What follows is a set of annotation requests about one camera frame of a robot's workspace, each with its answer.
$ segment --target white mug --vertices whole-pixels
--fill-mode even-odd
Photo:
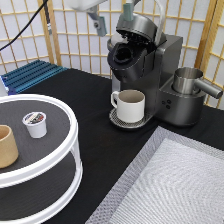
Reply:
[[[126,123],[135,123],[144,117],[145,95],[137,90],[113,92],[111,104],[117,109],[117,117]]]

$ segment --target beige cup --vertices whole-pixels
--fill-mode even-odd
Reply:
[[[7,167],[18,158],[18,149],[12,129],[0,125],[0,168]]]

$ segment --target coffee cup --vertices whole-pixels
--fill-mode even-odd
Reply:
[[[111,104],[117,109],[117,117],[126,123],[135,123],[144,117],[145,95],[140,91],[115,91],[111,94]]]
[[[18,158],[18,149],[12,129],[0,125],[0,168],[10,166]]]

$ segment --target coffee pod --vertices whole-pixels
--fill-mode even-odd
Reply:
[[[23,124],[26,125],[32,138],[42,138],[47,133],[46,114],[43,112],[32,112],[23,118]]]

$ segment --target mug handle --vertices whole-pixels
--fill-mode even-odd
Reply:
[[[112,94],[111,94],[111,104],[117,109],[117,104],[114,102],[114,95],[117,95],[118,96],[119,92],[118,91],[114,91]]]

